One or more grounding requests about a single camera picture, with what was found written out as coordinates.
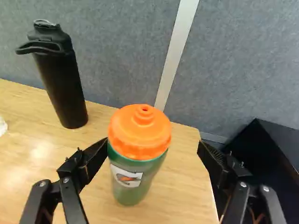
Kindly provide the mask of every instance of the bottle label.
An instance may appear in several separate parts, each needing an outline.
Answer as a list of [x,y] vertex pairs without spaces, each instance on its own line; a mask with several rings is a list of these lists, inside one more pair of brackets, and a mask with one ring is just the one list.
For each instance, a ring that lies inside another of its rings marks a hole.
[[136,188],[141,183],[143,173],[133,173],[110,164],[112,175],[115,180],[122,186],[127,188]]

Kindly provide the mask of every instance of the bottle lid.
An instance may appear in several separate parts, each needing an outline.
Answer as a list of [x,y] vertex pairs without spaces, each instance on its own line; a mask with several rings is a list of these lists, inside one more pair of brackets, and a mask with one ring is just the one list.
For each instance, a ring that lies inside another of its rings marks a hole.
[[108,139],[113,149],[124,157],[154,159],[170,145],[171,123],[162,111],[150,105],[128,105],[112,116]]

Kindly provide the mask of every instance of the bolt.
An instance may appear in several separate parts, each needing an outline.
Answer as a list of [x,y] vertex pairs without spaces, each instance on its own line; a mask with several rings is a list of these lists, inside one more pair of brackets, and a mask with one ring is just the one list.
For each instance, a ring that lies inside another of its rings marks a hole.
[[64,183],[67,183],[70,179],[68,177],[64,178]]
[[270,189],[267,186],[263,186],[263,190],[266,191],[266,192],[270,191]]
[[240,185],[244,188],[247,187],[247,184],[245,184],[244,182],[241,182]]
[[42,181],[42,182],[39,183],[39,186],[40,186],[40,187],[43,187],[43,186],[45,186],[45,185],[46,185],[46,181]]

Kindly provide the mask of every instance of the gatorade bottle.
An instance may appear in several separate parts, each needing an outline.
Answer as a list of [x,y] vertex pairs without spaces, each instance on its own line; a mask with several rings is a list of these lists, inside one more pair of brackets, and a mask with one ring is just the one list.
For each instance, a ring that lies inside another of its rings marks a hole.
[[145,197],[170,141],[169,119],[150,105],[128,105],[112,116],[107,151],[119,203],[135,205]]

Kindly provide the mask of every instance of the bottle handle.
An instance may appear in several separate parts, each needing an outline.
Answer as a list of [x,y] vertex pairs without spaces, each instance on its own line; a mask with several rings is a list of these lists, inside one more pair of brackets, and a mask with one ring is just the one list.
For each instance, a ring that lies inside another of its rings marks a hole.
[[51,55],[64,54],[63,48],[59,43],[47,41],[29,41],[15,50],[17,55],[29,53],[45,53]]

